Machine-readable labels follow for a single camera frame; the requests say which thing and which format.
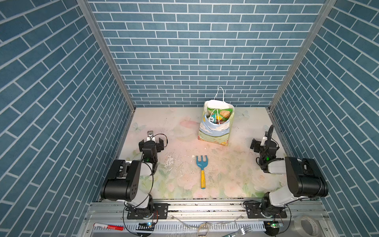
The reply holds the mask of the green chips bag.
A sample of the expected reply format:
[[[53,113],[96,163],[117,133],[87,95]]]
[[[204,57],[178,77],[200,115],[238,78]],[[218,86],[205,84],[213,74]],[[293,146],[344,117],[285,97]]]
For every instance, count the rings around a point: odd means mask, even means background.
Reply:
[[[228,109],[212,109],[208,108],[207,109],[209,112],[208,120],[212,123],[215,124],[221,124],[226,122],[232,115],[233,109],[228,108]]]

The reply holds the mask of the illustrated paper gift bag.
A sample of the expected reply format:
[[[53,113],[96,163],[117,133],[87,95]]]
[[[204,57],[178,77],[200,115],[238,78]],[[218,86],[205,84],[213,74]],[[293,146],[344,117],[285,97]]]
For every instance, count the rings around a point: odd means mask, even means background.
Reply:
[[[198,140],[227,146],[229,143],[232,125],[235,117],[235,107],[225,101],[225,91],[222,87],[218,87],[217,91],[222,92],[222,99],[218,100],[217,95],[212,100],[204,103],[202,118],[200,121]],[[231,117],[224,123],[215,124],[208,120],[208,108],[212,109],[228,109],[232,108]]]

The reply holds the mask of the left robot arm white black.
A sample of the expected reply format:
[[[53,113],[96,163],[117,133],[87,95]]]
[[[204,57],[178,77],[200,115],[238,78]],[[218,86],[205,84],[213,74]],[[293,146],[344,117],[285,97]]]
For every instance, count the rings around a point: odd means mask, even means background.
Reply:
[[[128,220],[166,219],[168,204],[154,203],[150,192],[143,192],[139,186],[141,176],[154,178],[158,167],[158,153],[164,149],[164,141],[156,142],[153,138],[139,142],[142,152],[141,160],[131,162],[115,160],[102,185],[101,199],[121,201],[124,203]]]

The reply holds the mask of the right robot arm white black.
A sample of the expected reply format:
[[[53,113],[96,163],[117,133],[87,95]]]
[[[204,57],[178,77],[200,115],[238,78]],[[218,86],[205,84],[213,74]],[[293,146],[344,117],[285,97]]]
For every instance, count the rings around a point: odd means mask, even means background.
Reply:
[[[256,163],[264,173],[285,175],[287,184],[265,193],[260,201],[245,201],[242,207],[249,219],[286,218],[288,205],[328,195],[329,187],[315,160],[278,158],[278,145],[268,138],[263,141],[253,139],[250,149],[259,154]]]

